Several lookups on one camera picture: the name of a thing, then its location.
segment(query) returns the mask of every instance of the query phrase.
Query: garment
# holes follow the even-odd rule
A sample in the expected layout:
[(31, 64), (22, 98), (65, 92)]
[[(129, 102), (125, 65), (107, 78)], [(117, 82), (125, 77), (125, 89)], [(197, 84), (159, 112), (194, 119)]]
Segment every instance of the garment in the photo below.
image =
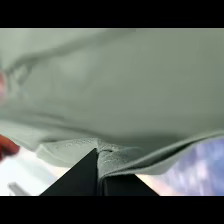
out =
[(99, 177), (163, 172), (223, 136), (223, 29), (0, 29), (0, 133)]

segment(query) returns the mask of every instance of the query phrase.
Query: green fabric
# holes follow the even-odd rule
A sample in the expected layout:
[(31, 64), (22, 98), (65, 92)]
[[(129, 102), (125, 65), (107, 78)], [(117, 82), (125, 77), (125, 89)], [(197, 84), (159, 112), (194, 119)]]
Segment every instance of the green fabric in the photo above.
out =
[(0, 133), (62, 166), (97, 147), (100, 177), (162, 172), (222, 136), (223, 59), (223, 29), (0, 29)]

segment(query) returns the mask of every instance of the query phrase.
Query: textured fabric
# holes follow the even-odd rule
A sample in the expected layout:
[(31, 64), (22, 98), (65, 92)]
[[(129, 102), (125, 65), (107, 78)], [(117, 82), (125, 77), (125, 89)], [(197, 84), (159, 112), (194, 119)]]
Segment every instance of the textured fabric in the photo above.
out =
[(100, 177), (163, 172), (223, 135), (223, 58), (223, 29), (0, 29), (0, 133), (67, 166), (97, 144)]

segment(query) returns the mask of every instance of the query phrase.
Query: sage green cloth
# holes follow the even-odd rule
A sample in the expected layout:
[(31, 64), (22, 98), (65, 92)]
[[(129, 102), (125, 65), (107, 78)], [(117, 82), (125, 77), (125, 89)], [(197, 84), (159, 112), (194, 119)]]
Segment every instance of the sage green cloth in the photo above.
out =
[(223, 136), (223, 59), (223, 29), (0, 29), (0, 133), (61, 166), (97, 148), (101, 178), (163, 172)]

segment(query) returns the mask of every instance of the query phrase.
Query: black object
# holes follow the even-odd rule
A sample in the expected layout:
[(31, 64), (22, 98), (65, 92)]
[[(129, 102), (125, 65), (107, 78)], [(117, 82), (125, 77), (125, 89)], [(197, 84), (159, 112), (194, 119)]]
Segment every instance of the black object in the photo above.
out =
[[(157, 196), (135, 175), (105, 178), (102, 196)], [(41, 196), (97, 196), (97, 151), (93, 149)]]

